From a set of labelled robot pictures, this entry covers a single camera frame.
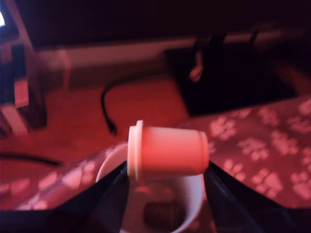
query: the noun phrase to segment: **black wire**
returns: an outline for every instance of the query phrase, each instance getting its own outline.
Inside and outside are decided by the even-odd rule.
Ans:
[[[107,92],[110,91],[112,88],[114,88],[118,85],[124,84],[124,83],[128,83],[128,82],[131,82],[134,80],[138,80],[138,79],[142,79],[142,78],[146,78],[146,77],[150,77],[150,76],[155,76],[155,75],[159,75],[159,74],[165,74],[165,73],[167,73],[166,70],[152,70],[152,71],[148,71],[148,72],[142,72],[142,73],[138,73],[138,74],[131,75],[128,77],[124,77],[122,79],[115,80],[115,81],[109,83],[105,87],[105,89],[102,92],[102,96],[101,96],[101,105],[102,105],[102,110],[103,110],[104,117],[105,117],[105,120],[106,120],[108,128],[109,128],[109,131],[112,134],[114,134],[114,135],[117,134],[117,126],[114,123],[114,121],[108,116],[108,113],[106,110],[104,99],[105,99]]]
[[[43,163],[50,166],[62,166],[63,163],[57,160],[47,159],[41,156],[24,154],[24,153],[15,153],[15,152],[0,152],[0,159],[9,159],[9,160],[25,160],[35,163]]]

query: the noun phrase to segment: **paw print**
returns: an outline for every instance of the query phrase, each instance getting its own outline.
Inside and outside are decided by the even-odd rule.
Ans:
[[[226,141],[237,132],[234,124],[235,122],[233,120],[227,120],[225,116],[220,116],[210,124],[211,135]]]
[[[311,198],[311,180],[307,172],[303,171],[300,174],[294,173],[291,176],[293,182],[293,191],[305,200]]]
[[[242,148],[242,153],[251,154],[251,159],[253,161],[266,159],[269,156],[269,151],[266,146],[267,143],[252,137],[238,143],[238,147]]]
[[[241,172],[242,168],[243,164],[234,165],[231,159],[227,159],[224,163],[224,170],[241,182],[245,179],[245,173]]]
[[[231,117],[237,117],[239,119],[245,119],[250,113],[252,109],[251,108],[245,108],[241,110],[234,111],[230,114]]]
[[[94,178],[93,171],[95,169],[95,162],[82,162],[79,167],[70,171],[62,178],[62,183],[71,188],[77,189],[80,184],[89,184]]]
[[[208,152],[209,152],[209,154],[213,154],[213,153],[215,153],[215,151],[216,151],[215,142],[209,141],[208,142]]]
[[[290,125],[290,129],[306,134],[311,132],[311,122],[308,119],[303,119],[300,116],[292,117],[287,120],[287,124]]]
[[[49,173],[46,177],[42,178],[38,183],[39,190],[45,190],[51,187],[53,184],[56,183],[57,180],[57,173],[53,171]]]
[[[308,165],[308,172],[311,172],[311,148],[306,147],[302,150],[302,154],[304,156],[302,160],[303,165]]]
[[[288,139],[288,135],[286,133],[274,130],[271,133],[271,137],[272,145],[281,155],[296,154],[299,151],[297,140],[294,138]]]
[[[281,180],[279,179],[277,173],[269,171],[265,168],[261,169],[259,173],[252,178],[252,182],[256,185],[256,191],[274,198],[279,191],[283,189]]]
[[[301,103],[298,107],[298,111],[303,116],[311,114],[311,99]]]
[[[277,126],[279,124],[276,112],[268,108],[262,108],[257,114],[261,116],[261,121],[265,125]]]
[[[46,210],[48,203],[45,200],[40,200],[39,194],[32,197],[25,204],[19,206],[17,210]]]

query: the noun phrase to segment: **plastic cup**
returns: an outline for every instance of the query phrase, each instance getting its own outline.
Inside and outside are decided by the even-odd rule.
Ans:
[[[204,132],[161,127],[131,126],[128,136],[127,170],[137,182],[205,172],[209,163]]]

